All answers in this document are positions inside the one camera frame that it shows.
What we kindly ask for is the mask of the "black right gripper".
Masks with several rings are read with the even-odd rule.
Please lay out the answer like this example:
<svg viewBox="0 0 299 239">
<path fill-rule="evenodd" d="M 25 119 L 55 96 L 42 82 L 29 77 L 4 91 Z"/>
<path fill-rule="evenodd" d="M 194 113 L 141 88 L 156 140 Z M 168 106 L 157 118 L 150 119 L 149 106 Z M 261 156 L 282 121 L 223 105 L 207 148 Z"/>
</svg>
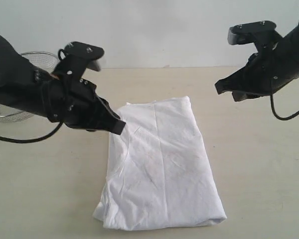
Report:
<svg viewBox="0 0 299 239">
<path fill-rule="evenodd" d="M 281 73 L 284 53 L 272 51 L 269 54 L 252 54 L 246 65 L 230 76 L 215 83 L 217 93 L 232 92 L 234 101 L 268 96 L 284 87 Z"/>
</svg>

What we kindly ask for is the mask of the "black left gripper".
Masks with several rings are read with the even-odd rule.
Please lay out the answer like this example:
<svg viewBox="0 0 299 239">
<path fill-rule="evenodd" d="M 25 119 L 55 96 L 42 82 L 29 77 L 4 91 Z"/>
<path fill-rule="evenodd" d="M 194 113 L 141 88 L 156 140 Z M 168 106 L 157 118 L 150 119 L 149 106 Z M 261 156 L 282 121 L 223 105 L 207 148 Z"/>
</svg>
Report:
<svg viewBox="0 0 299 239">
<path fill-rule="evenodd" d="M 85 79 L 47 80 L 47 118 L 72 129 L 103 130 L 120 135 L 126 125 L 96 94 L 96 85 Z"/>
</svg>

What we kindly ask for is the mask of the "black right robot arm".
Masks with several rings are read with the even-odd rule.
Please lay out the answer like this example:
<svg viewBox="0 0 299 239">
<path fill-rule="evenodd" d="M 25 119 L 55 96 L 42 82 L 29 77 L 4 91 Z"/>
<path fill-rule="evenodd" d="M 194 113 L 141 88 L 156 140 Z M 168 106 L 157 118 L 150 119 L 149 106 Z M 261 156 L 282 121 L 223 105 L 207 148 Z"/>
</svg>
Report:
<svg viewBox="0 0 299 239">
<path fill-rule="evenodd" d="M 231 92 L 234 101 L 269 96 L 299 77 L 299 22 L 286 36 L 272 21 L 257 21 L 229 28 L 228 43 L 253 43 L 257 52 L 246 65 L 215 83 L 218 94 Z"/>
</svg>

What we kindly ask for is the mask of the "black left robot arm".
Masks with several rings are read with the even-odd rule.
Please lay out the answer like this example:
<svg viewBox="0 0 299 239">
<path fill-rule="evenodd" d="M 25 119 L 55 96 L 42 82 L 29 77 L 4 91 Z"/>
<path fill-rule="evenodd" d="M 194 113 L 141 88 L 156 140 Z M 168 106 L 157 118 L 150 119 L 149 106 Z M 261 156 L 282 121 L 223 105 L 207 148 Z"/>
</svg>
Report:
<svg viewBox="0 0 299 239">
<path fill-rule="evenodd" d="M 62 51 L 64 58 L 47 72 L 0 35 L 0 104 L 73 129 L 121 134 L 125 122 L 96 94 L 96 85 L 83 78 L 87 69 L 100 70 L 104 49 L 74 41 Z"/>
</svg>

